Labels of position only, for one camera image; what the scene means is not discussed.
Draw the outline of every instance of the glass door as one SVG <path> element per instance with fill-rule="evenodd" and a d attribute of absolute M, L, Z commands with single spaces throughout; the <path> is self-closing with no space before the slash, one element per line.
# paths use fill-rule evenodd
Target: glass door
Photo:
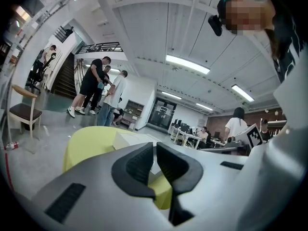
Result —
<path fill-rule="evenodd" d="M 169 129 L 176 107 L 177 105 L 175 103 L 156 98 L 148 122 L 160 128 Z"/>

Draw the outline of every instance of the ceiling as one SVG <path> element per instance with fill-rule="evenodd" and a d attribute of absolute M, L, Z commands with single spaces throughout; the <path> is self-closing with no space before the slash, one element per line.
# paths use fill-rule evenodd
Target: ceiling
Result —
<path fill-rule="evenodd" d="M 211 113 L 195 103 L 209 106 L 220 114 L 231 112 L 243 103 L 247 110 L 278 105 L 272 94 L 279 80 L 270 58 L 267 36 L 262 32 L 235 36 L 224 30 L 217 37 L 207 20 L 216 13 L 219 0 L 106 1 L 104 6 L 101 1 L 93 1 L 86 9 L 91 13 L 85 10 L 79 17 L 95 24 L 98 33 L 113 35 L 128 58 L 127 70 L 155 79 L 159 92 L 178 95 L 182 102 L 205 114 Z M 108 41 L 96 37 L 93 29 L 89 35 L 96 38 L 95 42 Z M 210 72 L 203 75 L 180 65 L 173 71 L 175 66 L 165 61 L 166 54 L 206 66 Z M 255 101 L 249 103 L 233 92 L 234 84 Z"/>

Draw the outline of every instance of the white sneaker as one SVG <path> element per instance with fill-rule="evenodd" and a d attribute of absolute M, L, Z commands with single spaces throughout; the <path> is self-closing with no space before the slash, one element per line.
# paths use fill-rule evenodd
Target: white sneaker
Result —
<path fill-rule="evenodd" d="M 85 115 L 86 113 L 83 111 L 83 107 L 76 107 L 75 110 L 79 113 L 81 113 L 82 115 Z"/>
<path fill-rule="evenodd" d="M 67 112 L 70 114 L 72 118 L 75 118 L 75 109 L 72 106 L 67 108 Z"/>

